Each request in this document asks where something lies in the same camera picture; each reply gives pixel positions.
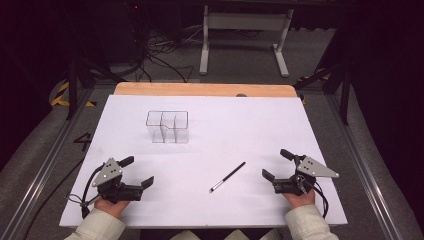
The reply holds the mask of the person's right hand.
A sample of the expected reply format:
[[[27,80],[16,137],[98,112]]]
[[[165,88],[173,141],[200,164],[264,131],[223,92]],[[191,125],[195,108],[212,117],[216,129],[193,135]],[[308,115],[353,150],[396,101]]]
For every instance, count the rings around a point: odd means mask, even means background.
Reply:
[[[314,205],[315,204],[315,192],[314,191],[310,191],[309,193],[303,194],[301,196],[297,196],[297,195],[291,194],[291,193],[284,193],[283,196],[290,203],[292,209],[295,209],[295,208],[298,208],[298,207],[301,207],[301,206]]]

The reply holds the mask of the white metal stand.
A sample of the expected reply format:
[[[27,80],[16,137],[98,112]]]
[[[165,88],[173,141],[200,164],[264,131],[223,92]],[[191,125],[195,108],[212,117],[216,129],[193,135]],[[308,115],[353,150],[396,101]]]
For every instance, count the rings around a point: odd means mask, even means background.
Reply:
[[[284,14],[253,14],[253,13],[221,13],[211,12],[209,6],[204,6],[203,13],[203,43],[200,57],[199,73],[208,73],[209,61],[209,31],[218,30],[260,30],[279,31],[279,42],[272,45],[272,50],[282,77],[288,77],[289,71],[282,49],[293,18],[293,9]]]

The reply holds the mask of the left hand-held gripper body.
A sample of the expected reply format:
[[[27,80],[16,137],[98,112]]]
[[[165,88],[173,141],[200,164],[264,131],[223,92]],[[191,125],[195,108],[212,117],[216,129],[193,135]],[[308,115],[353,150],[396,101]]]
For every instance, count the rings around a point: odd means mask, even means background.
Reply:
[[[118,201],[140,201],[144,189],[141,185],[127,185],[122,182],[123,171],[118,161],[109,158],[94,171],[94,181],[91,186],[98,194],[112,203]]]

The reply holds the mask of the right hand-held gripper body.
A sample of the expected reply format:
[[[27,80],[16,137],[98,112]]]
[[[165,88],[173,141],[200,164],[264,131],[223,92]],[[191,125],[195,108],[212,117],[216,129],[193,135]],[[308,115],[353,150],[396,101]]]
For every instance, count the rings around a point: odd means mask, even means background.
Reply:
[[[276,179],[272,183],[276,193],[291,193],[297,196],[309,193],[316,184],[317,177],[338,178],[339,174],[314,158],[295,155],[292,160],[295,173],[288,179]]]

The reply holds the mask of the person's left hand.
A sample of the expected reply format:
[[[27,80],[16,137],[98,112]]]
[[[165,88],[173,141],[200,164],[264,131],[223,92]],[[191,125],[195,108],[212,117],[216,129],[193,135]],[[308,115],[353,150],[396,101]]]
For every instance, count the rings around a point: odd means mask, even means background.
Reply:
[[[119,219],[129,204],[129,201],[118,201],[117,203],[112,203],[103,198],[98,198],[94,203],[94,207]]]

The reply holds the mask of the yellow and black floor tape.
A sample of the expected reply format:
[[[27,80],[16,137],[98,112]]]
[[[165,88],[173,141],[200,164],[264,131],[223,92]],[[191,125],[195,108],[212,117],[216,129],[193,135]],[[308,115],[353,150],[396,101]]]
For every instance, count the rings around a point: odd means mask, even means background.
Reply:
[[[57,91],[56,95],[53,97],[53,100],[51,101],[52,106],[56,106],[56,105],[66,106],[66,107],[70,106],[69,100],[63,100],[63,96],[68,88],[69,88],[69,82],[65,80],[59,87],[59,90]]]

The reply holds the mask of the clear acrylic organizer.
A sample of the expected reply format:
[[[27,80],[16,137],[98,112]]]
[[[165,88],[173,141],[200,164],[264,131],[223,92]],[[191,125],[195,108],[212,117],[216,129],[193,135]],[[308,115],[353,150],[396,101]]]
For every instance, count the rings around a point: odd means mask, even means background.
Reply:
[[[153,143],[189,142],[187,111],[149,111],[145,125]]]

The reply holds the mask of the aluminium floor rail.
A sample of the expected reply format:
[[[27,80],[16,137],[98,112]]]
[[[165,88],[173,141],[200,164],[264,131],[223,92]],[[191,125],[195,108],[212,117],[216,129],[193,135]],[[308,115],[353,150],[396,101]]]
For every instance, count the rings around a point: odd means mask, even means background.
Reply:
[[[79,92],[77,108],[69,120],[68,108],[55,107],[0,173],[0,240],[17,239],[92,92]]]
[[[372,209],[377,217],[377,220],[382,228],[382,231],[387,240],[404,240],[400,230],[395,225],[394,218],[390,213],[388,205],[382,195],[382,192],[369,169],[369,166],[362,158],[355,138],[348,125],[346,125],[339,113],[339,104],[337,99],[333,95],[325,96],[332,115],[335,117],[337,124],[342,132],[342,135],[347,142],[349,151],[353,157],[353,165],[355,166],[356,172],[361,180],[366,195],[370,201]]]

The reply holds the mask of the white table cover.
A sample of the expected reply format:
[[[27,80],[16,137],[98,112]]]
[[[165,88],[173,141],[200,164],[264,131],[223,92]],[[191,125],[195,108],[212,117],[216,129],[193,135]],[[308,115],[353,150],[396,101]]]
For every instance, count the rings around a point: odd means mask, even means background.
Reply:
[[[145,125],[149,111],[189,114],[189,142],[153,143]],[[109,158],[128,156],[126,184],[151,176],[153,185],[122,219],[133,228],[280,227],[289,203],[262,176],[290,177],[293,162],[280,150],[323,156],[297,97],[165,97],[112,95],[72,188],[93,197],[89,176]],[[216,191],[209,189],[242,162]]]

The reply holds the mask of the black makeup brush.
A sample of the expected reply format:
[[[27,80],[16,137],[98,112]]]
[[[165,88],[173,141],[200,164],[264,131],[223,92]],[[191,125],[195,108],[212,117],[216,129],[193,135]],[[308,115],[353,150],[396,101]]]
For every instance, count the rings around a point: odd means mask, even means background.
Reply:
[[[231,176],[233,176],[236,172],[238,172],[243,166],[245,166],[246,162],[242,162],[235,169],[233,169],[230,173],[228,173],[223,179],[221,179],[218,183],[212,186],[209,189],[209,193],[213,193],[216,191],[224,182],[226,182]]]

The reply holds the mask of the black tripod stand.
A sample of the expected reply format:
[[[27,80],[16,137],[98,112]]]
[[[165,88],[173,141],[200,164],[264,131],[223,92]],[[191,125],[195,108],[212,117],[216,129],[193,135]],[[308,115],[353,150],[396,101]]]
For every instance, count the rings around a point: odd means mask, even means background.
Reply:
[[[341,88],[341,99],[339,106],[339,114],[344,125],[348,124],[348,102],[350,94],[350,70],[347,64],[336,64],[329,68],[322,69],[315,74],[302,78],[297,81],[293,87],[300,90],[321,78],[328,77],[322,86],[322,91],[327,95],[334,95],[338,88]]]
[[[91,69],[103,74],[108,79],[117,83],[125,82],[125,79],[112,73],[110,70],[101,67],[100,65],[84,59],[78,55],[73,56],[69,60],[68,65],[68,83],[69,83],[69,109],[67,119],[71,120],[76,114],[80,104],[78,103],[77,85],[82,84],[85,89],[92,89],[95,85],[95,80]]]

